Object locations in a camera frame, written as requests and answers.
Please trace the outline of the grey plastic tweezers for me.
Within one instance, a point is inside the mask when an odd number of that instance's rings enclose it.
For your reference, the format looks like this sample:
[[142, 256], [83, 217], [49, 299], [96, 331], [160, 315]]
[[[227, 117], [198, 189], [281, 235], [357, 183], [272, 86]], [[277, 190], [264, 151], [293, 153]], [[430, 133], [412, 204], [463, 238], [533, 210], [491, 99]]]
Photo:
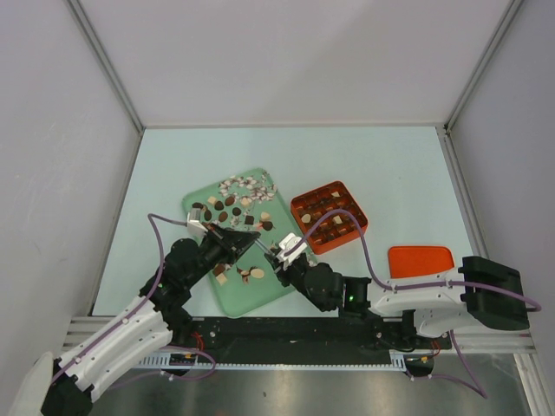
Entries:
[[270, 257], [274, 257], [274, 256], [275, 256], [274, 253], [271, 251], [271, 249], [268, 248], [266, 245], [264, 245], [259, 239], [257, 239], [257, 240], [255, 241], [255, 245], [257, 245], [257, 247], [258, 247], [261, 251], [263, 251], [263, 253], [264, 253], [266, 256], [270, 256]]

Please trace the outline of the green floral tray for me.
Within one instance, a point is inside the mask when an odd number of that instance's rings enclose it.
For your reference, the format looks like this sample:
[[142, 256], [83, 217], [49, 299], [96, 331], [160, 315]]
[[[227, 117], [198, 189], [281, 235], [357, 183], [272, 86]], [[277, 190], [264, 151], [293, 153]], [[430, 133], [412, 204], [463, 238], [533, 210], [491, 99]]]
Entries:
[[[270, 248], [279, 243], [287, 234], [300, 231], [293, 220], [289, 208], [278, 191], [278, 185], [271, 175], [262, 168], [251, 169], [237, 175], [221, 179], [219, 182], [189, 192], [182, 200], [185, 211], [192, 208], [202, 210], [202, 221], [219, 224], [224, 228], [238, 231], [258, 231], [260, 241]], [[260, 214], [271, 215], [273, 229], [266, 231]], [[254, 224], [245, 224], [245, 217], [253, 216]], [[213, 270], [206, 276], [212, 287], [216, 302], [222, 313], [231, 318], [239, 318], [255, 309], [288, 295], [294, 289], [283, 287], [257, 247], [250, 248], [234, 265], [223, 265], [228, 282], [220, 286]], [[264, 271], [264, 277], [251, 276], [252, 269]]]

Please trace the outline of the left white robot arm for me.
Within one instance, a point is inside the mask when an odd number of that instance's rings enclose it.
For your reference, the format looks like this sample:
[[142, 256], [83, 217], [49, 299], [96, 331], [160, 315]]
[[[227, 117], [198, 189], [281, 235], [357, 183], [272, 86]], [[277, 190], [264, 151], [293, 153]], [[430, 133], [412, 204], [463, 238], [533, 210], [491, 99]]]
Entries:
[[184, 310], [193, 286], [219, 265], [235, 264], [259, 239], [257, 231], [200, 226], [202, 238], [181, 238], [160, 251], [160, 265], [139, 294], [102, 329], [55, 359], [42, 415], [87, 415], [127, 371], [151, 353], [190, 340]]

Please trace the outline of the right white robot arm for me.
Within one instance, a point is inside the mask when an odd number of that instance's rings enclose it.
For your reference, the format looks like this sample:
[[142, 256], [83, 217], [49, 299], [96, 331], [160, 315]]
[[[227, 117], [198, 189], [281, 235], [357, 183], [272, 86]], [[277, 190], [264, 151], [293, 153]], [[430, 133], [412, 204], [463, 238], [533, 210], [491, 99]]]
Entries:
[[459, 268], [413, 276], [406, 284], [351, 277], [326, 263], [310, 263], [299, 237], [265, 251], [283, 286], [291, 286], [322, 312], [355, 318], [411, 319], [400, 326], [402, 341], [419, 348], [451, 330], [482, 325], [523, 331], [537, 306], [524, 297], [517, 270], [483, 257], [464, 257]]

